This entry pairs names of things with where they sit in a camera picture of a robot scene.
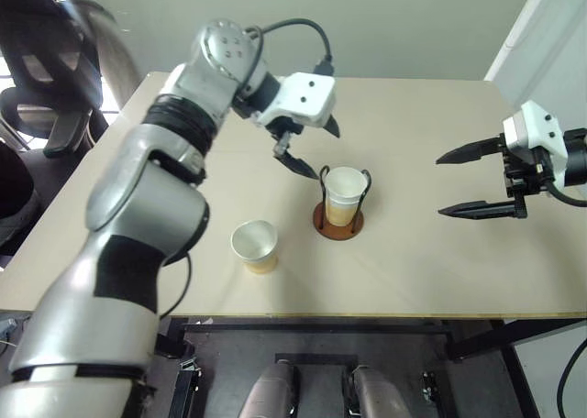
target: black chair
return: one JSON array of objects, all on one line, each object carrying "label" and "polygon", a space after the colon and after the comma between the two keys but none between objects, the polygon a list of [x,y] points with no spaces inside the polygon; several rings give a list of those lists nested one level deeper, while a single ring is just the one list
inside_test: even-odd
[{"label": "black chair", "polygon": [[107,129],[96,46],[66,7],[0,0],[0,50],[15,82],[0,93],[0,114],[15,130],[46,138],[48,158],[83,155]]}]

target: silver robot arm segment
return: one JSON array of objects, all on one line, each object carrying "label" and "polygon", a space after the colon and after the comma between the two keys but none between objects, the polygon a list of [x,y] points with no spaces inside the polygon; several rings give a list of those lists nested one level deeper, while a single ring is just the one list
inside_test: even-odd
[{"label": "silver robot arm segment", "polygon": [[[303,126],[338,133],[334,79],[299,81],[307,86],[288,82],[285,92],[237,24],[221,19],[200,30],[192,58],[172,72],[95,185],[85,245],[28,324],[10,362],[13,383],[0,390],[0,417],[140,416],[160,320],[157,275],[205,231],[209,209],[197,186],[229,108],[260,122],[275,98],[287,103],[320,81],[311,102],[298,98],[263,125],[288,141]],[[296,162],[288,167],[307,175]]]}]

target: beige table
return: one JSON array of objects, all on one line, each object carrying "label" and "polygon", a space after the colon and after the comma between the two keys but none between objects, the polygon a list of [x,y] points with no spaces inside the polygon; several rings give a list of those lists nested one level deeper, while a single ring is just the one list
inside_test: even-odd
[{"label": "beige table", "polygon": [[[94,182],[122,137],[140,123],[165,74],[140,85],[120,117],[0,273],[0,309],[33,310],[86,236],[83,214]],[[546,195],[527,199],[527,220],[469,221],[437,214],[463,201],[505,199],[499,156],[460,166],[435,159],[502,131],[510,107],[487,82],[342,79],[335,115],[342,138],[307,129],[292,153],[371,171],[365,227],[335,242],[311,224],[317,181],[272,159],[268,133],[232,115],[206,159],[201,186],[211,222],[192,251],[195,277],[175,311],[192,315],[377,315],[433,317],[583,316],[587,312],[584,210]],[[272,274],[247,272],[230,250],[243,221],[280,232]],[[160,308],[179,295],[185,264],[159,277]]]}]

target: white wall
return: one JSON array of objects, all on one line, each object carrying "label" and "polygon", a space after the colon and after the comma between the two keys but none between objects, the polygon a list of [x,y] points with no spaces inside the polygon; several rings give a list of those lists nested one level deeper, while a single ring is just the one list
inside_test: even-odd
[{"label": "white wall", "polygon": [[[95,0],[111,11],[143,72],[185,61],[196,29],[214,17],[243,26],[310,17],[329,35],[338,76],[480,80],[526,0]],[[271,71],[310,70],[312,30],[266,41]]]},{"label": "white wall", "polygon": [[[556,115],[564,129],[587,127],[586,6],[587,0],[529,0],[486,76],[511,104],[519,106],[533,99]],[[569,211],[585,218],[579,209]],[[515,347],[542,418],[559,416],[556,391],[560,374],[585,337],[587,325],[582,323],[570,331]],[[584,353],[565,390],[567,417],[587,416],[586,391]]]}]

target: white paper cup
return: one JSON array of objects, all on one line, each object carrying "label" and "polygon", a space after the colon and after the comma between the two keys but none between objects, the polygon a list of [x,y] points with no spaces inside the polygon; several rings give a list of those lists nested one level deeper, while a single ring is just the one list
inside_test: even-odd
[{"label": "white paper cup", "polygon": [[277,265],[277,229],[267,221],[248,221],[232,232],[230,245],[247,268],[268,273]]},{"label": "white paper cup", "polygon": [[367,178],[360,170],[341,167],[327,174],[324,185],[328,222],[333,226],[348,226],[357,213],[360,196],[367,189]]}]

